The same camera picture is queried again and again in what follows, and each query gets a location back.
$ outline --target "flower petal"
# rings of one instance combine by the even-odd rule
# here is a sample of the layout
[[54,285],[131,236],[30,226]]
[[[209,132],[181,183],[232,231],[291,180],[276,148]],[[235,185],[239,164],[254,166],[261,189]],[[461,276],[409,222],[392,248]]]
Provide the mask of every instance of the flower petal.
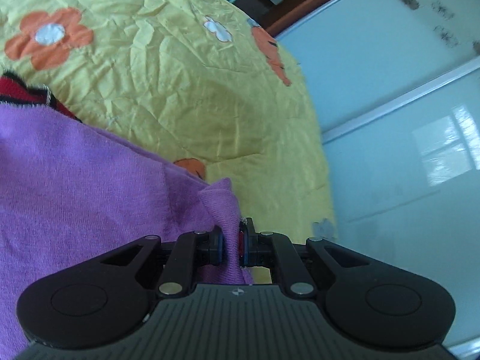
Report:
[[40,51],[43,47],[28,35],[20,34],[6,42],[5,54],[12,61],[16,61],[24,56]]
[[37,71],[56,68],[63,64],[70,55],[70,50],[61,45],[45,47],[32,56],[32,65]]
[[77,24],[82,18],[82,13],[77,8],[62,8],[49,17],[50,23],[61,24],[65,29],[72,24]]
[[25,35],[33,35],[37,30],[45,24],[49,18],[49,14],[45,11],[35,11],[24,16],[20,22],[20,31]]
[[72,48],[87,46],[93,41],[93,31],[81,24],[70,25],[67,36],[65,43]]

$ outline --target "purple fabric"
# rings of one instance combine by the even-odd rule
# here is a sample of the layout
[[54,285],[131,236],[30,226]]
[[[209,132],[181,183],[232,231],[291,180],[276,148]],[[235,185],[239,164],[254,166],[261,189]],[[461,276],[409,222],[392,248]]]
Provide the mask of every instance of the purple fabric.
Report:
[[239,206],[223,179],[187,171],[49,107],[0,105],[0,359],[26,346],[15,316],[33,281],[148,234],[222,227],[227,260],[207,282],[243,284]]

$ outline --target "orange flower print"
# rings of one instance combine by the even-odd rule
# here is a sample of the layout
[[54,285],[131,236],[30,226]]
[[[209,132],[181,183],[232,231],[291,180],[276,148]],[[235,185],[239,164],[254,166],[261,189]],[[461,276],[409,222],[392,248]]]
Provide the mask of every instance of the orange flower print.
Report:
[[32,65],[38,71],[56,68],[70,55],[70,49],[92,43],[93,31],[78,24],[82,14],[75,8],[62,8],[49,15],[35,11],[20,22],[19,35],[5,44],[5,54],[16,61],[32,56]]

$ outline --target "wrinkled fabric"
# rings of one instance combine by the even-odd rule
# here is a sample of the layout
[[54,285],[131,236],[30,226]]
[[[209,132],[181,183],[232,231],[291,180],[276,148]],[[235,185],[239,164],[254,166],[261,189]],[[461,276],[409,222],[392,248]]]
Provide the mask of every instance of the wrinkled fabric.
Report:
[[[40,71],[35,54],[4,54],[25,17],[67,8],[92,43]],[[247,20],[225,0],[2,0],[0,63],[88,125],[171,162],[196,158],[209,183],[229,177],[258,231],[305,242],[312,223],[335,222],[317,118],[294,58],[279,44],[272,67]]]
[[227,262],[203,280],[249,283],[239,267],[240,212],[230,181],[185,169],[47,106],[0,104],[0,359],[26,340],[15,317],[35,280],[149,234],[171,242],[224,231]]

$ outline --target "bed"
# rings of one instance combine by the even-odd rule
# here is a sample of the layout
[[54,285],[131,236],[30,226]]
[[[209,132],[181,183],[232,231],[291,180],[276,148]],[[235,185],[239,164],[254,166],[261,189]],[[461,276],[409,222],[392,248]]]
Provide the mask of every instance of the bed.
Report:
[[83,123],[232,180],[258,231],[335,223],[300,67],[225,0],[2,0],[0,62]]

